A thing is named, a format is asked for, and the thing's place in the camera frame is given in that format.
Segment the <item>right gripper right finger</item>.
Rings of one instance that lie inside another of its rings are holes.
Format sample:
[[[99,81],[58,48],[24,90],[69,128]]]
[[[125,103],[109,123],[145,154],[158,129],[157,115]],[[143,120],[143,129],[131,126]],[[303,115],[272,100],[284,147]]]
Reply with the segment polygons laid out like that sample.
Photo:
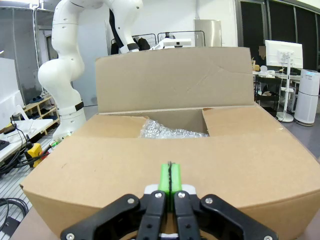
[[[170,196],[180,240],[277,240],[278,234],[215,194],[199,198],[183,190],[180,165],[170,164]]]

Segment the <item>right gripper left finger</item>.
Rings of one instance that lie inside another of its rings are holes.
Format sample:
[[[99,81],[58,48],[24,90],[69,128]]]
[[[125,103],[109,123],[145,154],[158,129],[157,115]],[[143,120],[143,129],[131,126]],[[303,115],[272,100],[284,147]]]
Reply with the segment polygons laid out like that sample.
[[[141,198],[125,194],[93,215],[64,229],[62,240],[120,240],[137,232],[137,240],[159,239],[171,183],[171,164],[161,166],[160,183]]]

